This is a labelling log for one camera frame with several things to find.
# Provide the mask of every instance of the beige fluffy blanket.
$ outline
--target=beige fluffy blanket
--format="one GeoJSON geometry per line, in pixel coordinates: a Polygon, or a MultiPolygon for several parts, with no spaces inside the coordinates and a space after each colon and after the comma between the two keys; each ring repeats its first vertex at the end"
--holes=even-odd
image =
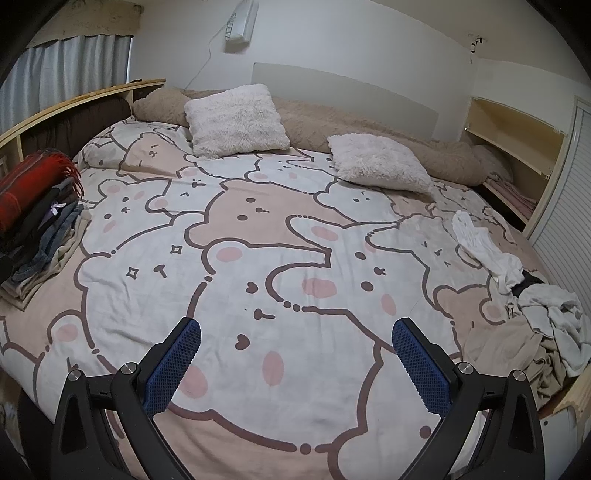
{"type": "MultiPolygon", "coordinates": [[[[184,104],[222,90],[176,90],[160,88],[134,103],[134,115],[142,121],[166,122],[188,127],[184,104]]],[[[273,97],[291,146],[330,153],[327,138],[347,133],[367,133],[396,140],[410,148],[432,177],[475,186],[486,173],[464,142],[425,141],[393,130],[368,118],[336,108],[273,97]]]]}

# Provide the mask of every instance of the red plaid blanket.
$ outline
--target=red plaid blanket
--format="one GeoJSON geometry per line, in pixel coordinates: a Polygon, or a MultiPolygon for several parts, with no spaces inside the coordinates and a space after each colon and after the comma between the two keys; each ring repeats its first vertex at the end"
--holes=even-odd
{"type": "Polygon", "coordinates": [[[82,196],[80,173],[67,155],[53,148],[28,155],[0,180],[0,233],[5,233],[49,188],[68,176],[74,178],[74,189],[82,196]]]}

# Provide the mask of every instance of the bedspread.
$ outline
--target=bedspread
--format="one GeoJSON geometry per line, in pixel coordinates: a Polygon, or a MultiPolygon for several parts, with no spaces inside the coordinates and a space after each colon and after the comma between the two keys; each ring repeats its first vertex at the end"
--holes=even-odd
{"type": "Polygon", "coordinates": [[[115,372],[191,316],[201,348],[155,422],[195,478],[398,478],[439,417],[392,348],[394,322],[413,318],[458,360],[471,328],[506,319],[453,213],[531,270],[535,258],[465,187],[435,181],[433,199],[358,187],[311,151],[199,162],[188,138],[128,119],[84,148],[92,221],[24,312],[0,304],[0,364],[53,420],[69,370],[115,372]]]}

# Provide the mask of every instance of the white louvered closet door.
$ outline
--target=white louvered closet door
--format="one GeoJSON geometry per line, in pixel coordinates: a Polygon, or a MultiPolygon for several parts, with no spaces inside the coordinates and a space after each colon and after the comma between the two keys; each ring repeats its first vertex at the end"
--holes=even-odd
{"type": "Polygon", "coordinates": [[[591,107],[579,102],[569,152],[530,242],[558,285],[591,315],[591,107]]]}

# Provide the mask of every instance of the hook on wall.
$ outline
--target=hook on wall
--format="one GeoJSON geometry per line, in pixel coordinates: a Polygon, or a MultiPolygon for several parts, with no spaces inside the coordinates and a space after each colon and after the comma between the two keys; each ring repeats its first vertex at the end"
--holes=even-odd
{"type": "Polygon", "coordinates": [[[474,63],[473,56],[476,53],[476,47],[479,44],[486,43],[487,40],[475,33],[469,33],[468,38],[472,39],[472,42],[470,43],[470,63],[474,63]]]}

